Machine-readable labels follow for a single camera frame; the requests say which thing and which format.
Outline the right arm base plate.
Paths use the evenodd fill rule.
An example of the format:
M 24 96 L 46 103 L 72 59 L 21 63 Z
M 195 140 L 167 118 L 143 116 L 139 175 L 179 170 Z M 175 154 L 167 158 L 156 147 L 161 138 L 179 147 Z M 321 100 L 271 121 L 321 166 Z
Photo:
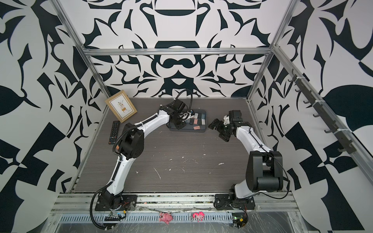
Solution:
M 254 210 L 254 198 L 234 199 L 229 194 L 215 194 L 214 208 L 217 210 Z

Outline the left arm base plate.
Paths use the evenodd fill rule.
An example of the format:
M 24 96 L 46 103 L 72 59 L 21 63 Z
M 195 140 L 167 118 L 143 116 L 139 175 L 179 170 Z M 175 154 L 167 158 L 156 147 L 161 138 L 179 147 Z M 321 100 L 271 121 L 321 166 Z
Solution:
M 136 207 L 137 195 L 104 196 L 100 195 L 95 211 L 127 211 Z

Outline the dark grey storage tray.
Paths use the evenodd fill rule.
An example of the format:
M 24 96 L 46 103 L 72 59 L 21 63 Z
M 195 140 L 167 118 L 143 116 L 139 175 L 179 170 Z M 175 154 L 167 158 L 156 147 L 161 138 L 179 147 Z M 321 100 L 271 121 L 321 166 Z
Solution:
M 195 118 L 194 118 L 194 115 L 192 115 L 189 119 L 187 119 L 185 121 L 185 123 L 186 123 L 185 126 L 181 129 L 179 129 L 179 130 L 176 128 L 176 126 L 172 122 L 166 124 L 166 126 L 169 128 L 170 131 L 204 133 L 207 129 L 207 112 L 206 112 L 206 110 L 203 110 L 203 109 L 195 109 L 193 111 L 194 111 L 194 114 L 195 113 L 200 113 L 200 114 L 205 114 L 206 115 L 206 118 L 205 118 L 206 124 L 205 125 L 202 125 L 202 121 L 201 121 L 202 118 L 198 119 L 198 124 L 195 125 L 194 124 Z M 194 126 L 200 126 L 201 129 L 200 130 L 194 130 L 193 129 Z

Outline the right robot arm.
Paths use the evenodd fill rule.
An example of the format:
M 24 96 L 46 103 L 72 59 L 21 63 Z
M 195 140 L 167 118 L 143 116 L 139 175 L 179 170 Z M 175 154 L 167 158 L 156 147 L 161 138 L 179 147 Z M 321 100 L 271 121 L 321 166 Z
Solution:
M 267 147 L 256 135 L 253 126 L 242 119 L 241 111 L 232 110 L 222 120 L 214 119 L 208 126 L 229 142 L 235 136 L 249 154 L 245 180 L 233 185 L 233 198 L 247 199 L 259 193 L 283 189 L 282 154 Z

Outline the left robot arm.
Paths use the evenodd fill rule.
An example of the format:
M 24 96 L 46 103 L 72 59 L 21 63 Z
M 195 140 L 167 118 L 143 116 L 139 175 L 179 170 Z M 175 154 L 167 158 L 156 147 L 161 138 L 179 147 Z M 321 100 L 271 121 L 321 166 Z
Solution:
M 100 202 L 109 209 L 118 209 L 121 206 L 121 196 L 130 168 L 144 151 L 145 138 L 167 124 L 172 124 L 180 130 L 192 116 L 194 111 L 191 106 L 186 108 L 183 101 L 175 99 L 170 104 L 161 105 L 156 113 L 145 120 L 136 124 L 126 124 L 112 148 L 118 159 L 108 184 L 99 191 Z

